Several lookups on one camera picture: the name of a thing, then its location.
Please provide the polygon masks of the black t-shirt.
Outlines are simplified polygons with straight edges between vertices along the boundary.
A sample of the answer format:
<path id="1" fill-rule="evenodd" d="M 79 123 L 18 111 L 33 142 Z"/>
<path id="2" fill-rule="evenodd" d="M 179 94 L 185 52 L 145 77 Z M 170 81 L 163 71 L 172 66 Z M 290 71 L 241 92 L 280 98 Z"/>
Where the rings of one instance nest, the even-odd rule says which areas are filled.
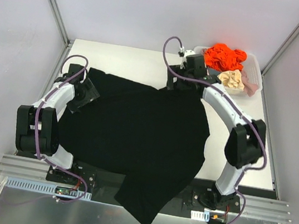
<path id="1" fill-rule="evenodd" d="M 99 97 L 58 121 L 59 140 L 74 158 L 125 176 L 115 200 L 140 224 L 194 179 L 210 135 L 194 90 L 156 89 L 107 74 L 88 73 Z"/>

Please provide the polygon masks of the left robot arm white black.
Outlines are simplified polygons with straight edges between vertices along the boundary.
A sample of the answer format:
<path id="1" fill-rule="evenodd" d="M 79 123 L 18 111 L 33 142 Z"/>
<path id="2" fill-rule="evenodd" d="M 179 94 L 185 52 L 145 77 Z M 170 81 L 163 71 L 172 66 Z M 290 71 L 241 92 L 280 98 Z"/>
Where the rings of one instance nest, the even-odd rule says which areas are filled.
<path id="1" fill-rule="evenodd" d="M 21 105 L 17 110 L 17 150 L 32 153 L 53 167 L 61 167 L 59 175 L 67 184 L 77 181 L 79 170 L 72 165 L 73 155 L 60 144 L 58 121 L 65 109 L 77 113 L 100 96 L 86 76 L 86 70 L 80 64 L 70 64 L 68 72 L 55 80 L 45 96 L 32 105 Z"/>

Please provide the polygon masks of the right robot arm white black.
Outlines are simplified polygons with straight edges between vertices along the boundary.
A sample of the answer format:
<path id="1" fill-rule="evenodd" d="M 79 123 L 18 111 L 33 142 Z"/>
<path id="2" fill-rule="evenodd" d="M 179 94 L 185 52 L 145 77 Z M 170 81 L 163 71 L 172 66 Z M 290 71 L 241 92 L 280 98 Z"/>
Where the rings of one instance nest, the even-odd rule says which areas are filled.
<path id="1" fill-rule="evenodd" d="M 265 158 L 266 125 L 250 118 L 227 93 L 220 79 L 208 73 L 204 57 L 192 50 L 180 50 L 180 65 L 167 65 L 167 88 L 192 89 L 208 103 L 229 131 L 224 148 L 226 164 L 212 189 L 199 195 L 198 202 L 210 210 L 222 209 L 237 194 L 244 173 Z"/>

